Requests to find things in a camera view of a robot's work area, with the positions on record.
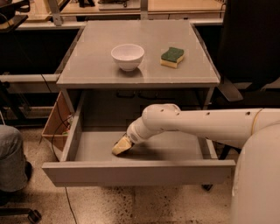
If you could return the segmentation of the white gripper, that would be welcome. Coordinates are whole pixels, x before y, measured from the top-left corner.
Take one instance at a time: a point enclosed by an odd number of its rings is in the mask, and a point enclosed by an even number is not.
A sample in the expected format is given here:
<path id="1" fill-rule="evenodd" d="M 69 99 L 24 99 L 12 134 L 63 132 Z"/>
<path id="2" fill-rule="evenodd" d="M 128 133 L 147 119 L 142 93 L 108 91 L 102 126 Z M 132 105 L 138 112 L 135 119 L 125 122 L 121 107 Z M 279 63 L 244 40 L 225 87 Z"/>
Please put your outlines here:
<path id="1" fill-rule="evenodd" d="M 137 118 L 127 128 L 126 135 L 122 136 L 112 148 L 114 155 L 119 155 L 129 150 L 133 144 L 140 144 L 150 137 L 154 136 L 155 132 L 148 129 L 141 117 Z"/>

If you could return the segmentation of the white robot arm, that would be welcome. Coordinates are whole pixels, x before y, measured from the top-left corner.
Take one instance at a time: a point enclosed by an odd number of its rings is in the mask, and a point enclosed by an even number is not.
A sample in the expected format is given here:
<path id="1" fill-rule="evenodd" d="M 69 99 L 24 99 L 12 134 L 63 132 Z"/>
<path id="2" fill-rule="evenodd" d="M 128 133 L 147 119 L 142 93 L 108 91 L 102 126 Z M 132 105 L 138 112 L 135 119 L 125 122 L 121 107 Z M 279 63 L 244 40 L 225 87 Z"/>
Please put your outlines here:
<path id="1" fill-rule="evenodd" d="M 152 104 L 128 127 L 112 153 L 118 155 L 165 131 L 239 148 L 230 224 L 280 224 L 279 109 L 182 111 L 175 104 Z"/>

